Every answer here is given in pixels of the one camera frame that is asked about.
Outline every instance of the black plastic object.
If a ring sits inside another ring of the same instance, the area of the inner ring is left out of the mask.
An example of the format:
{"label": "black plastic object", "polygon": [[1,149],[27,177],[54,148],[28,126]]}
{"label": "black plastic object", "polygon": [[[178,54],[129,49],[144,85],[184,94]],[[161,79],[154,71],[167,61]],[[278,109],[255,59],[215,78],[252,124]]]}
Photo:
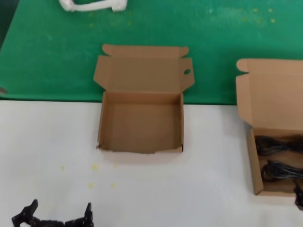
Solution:
{"label": "black plastic object", "polygon": [[260,156],[268,156],[284,151],[292,151],[303,154],[303,137],[295,136],[290,141],[283,142],[268,136],[256,137],[257,153]]}
{"label": "black plastic object", "polygon": [[261,176],[265,182],[274,182],[284,179],[303,179],[303,168],[296,168],[285,163],[268,160],[263,166]]}
{"label": "black plastic object", "polygon": [[299,208],[299,210],[303,211],[303,191],[297,182],[294,182],[295,188],[294,192],[296,194],[295,204]]}
{"label": "black plastic object", "polygon": [[34,212],[38,207],[38,200],[34,200],[31,205],[24,207],[21,213],[12,218],[14,227],[20,227],[22,223],[27,223],[31,227],[94,227],[93,212],[91,211],[91,203],[87,205],[84,217],[65,223],[55,220],[40,220],[35,218]]}

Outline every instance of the box with cables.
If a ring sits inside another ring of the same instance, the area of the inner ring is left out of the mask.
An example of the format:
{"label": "box with cables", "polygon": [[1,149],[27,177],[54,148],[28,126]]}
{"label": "box with cables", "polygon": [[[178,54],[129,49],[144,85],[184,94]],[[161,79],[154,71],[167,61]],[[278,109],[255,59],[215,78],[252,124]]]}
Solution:
{"label": "box with cables", "polygon": [[240,59],[237,68],[254,193],[294,195],[303,186],[303,61]]}

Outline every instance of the open cardboard box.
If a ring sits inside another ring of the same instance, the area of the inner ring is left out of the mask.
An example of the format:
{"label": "open cardboard box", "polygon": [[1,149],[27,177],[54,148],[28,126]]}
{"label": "open cardboard box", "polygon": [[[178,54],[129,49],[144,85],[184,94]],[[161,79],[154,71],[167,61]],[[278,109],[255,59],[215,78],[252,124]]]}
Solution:
{"label": "open cardboard box", "polygon": [[252,126],[247,143],[254,193],[294,195],[292,181],[263,182],[260,170],[268,159],[303,168],[303,155],[258,157],[255,137],[303,135],[303,61],[240,59],[237,67],[248,72],[236,78],[236,85],[239,116]]}
{"label": "open cardboard box", "polygon": [[183,94],[195,82],[187,47],[102,47],[94,80],[103,94],[98,147],[152,154],[183,151]]}

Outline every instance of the white plastic object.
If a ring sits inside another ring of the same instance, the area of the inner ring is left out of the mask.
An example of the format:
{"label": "white plastic object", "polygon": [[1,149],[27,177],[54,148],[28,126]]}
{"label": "white plastic object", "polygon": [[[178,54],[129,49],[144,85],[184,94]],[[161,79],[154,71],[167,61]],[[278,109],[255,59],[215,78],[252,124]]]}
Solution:
{"label": "white plastic object", "polygon": [[126,9],[127,0],[102,0],[84,5],[76,5],[73,0],[59,0],[64,10],[74,11],[94,11],[99,9],[112,8],[114,12]]}

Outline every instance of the box hole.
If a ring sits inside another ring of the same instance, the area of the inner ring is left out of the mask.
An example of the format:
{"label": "box hole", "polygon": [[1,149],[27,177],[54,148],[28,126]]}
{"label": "box hole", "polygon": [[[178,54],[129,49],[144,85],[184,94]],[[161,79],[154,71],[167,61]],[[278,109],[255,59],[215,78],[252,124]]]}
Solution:
{"label": "box hole", "polygon": [[190,72],[191,72],[190,69],[186,69],[186,70],[184,71],[184,74],[185,74],[185,75],[188,75]]}

